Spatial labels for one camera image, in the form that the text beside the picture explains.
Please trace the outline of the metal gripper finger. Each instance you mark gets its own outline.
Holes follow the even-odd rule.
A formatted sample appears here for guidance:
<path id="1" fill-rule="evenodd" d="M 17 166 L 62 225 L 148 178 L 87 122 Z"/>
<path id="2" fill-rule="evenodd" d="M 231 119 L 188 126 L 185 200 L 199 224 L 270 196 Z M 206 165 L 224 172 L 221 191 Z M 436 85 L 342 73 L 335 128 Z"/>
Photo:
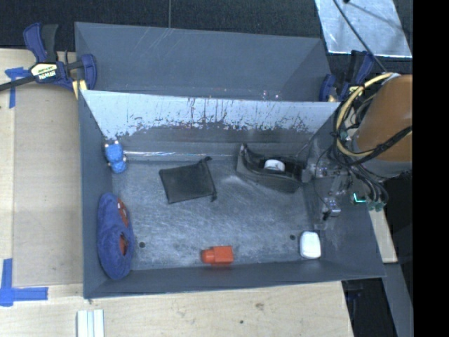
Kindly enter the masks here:
<path id="1" fill-rule="evenodd" d="M 341 211 L 336 198 L 319 199 L 314 207 L 314 228 L 320 231 L 334 229 Z"/>

